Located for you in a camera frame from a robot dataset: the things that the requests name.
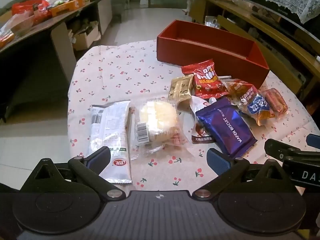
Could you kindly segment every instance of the barcode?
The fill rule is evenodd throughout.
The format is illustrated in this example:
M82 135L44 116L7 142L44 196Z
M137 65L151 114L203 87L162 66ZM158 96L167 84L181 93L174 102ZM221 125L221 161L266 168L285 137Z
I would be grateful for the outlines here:
M103 110L99 110L97 114L92 115L91 123L101 123Z
M145 122L137 124L137 141L149 142L147 124Z

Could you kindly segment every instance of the red tray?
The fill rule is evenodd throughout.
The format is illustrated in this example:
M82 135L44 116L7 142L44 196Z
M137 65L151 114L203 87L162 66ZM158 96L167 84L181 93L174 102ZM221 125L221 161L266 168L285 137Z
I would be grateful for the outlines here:
M175 20L157 37L159 61L185 66L211 58L217 75L231 75L256 88L269 73L258 45L227 31Z

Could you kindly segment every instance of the tablecloth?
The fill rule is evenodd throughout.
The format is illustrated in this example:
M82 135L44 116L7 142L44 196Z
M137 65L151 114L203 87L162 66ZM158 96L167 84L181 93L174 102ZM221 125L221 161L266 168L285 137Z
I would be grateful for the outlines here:
M68 136L71 157L87 156L92 104L104 104L130 99L127 126L129 154L134 156L134 103L140 98L167 97L172 78L183 76L176 65L156 59L156 40L140 41L115 46L97 46L90 49L78 62L70 84L68 97ZM276 88L289 106L281 119L269 119L266 126L257 126L248 117L253 135L258 140L244 155L251 163L264 163L264 143L273 138L301 150L318 151L306 144L309 133L320 135L312 117L296 96L270 71L261 90ZM194 116L179 110L185 135L191 141ZM120 185L127 194L130 190L189 190L192 193L215 177L207 165L206 153L214 144L192 144L186 148L166 146L153 155L139 156L130 161L132 184Z

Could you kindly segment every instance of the red candy bag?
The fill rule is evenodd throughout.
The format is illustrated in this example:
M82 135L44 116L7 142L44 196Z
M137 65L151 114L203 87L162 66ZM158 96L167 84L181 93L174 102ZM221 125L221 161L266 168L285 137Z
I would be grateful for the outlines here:
M209 99L211 97L220 98L229 94L227 88L214 71L214 62L212 59L194 64L194 66L193 80L195 84L195 95L197 97L202 99Z
M207 67L209 65L213 65L214 67L214 62L213 62L213 59L209 59L209 60L206 60L204 62L200 62L200 63L195 63L195 64L191 64L191 65L188 65L188 66L182 66L181 67L181 71L184 75L190 75L190 74L193 74L193 71L196 69L196 68L200 68L200 67Z

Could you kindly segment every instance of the orange snack package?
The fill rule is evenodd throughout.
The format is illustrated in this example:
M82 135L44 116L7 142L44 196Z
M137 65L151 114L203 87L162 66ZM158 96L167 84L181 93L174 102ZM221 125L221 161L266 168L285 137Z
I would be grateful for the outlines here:
M264 125L266 119L275 117L270 105L254 85L240 79L225 81L224 84L232 101L243 113L254 118L259 126Z
M261 91L261 94L270 105L276 117L280 117L288 111L288 106L277 89L271 88Z

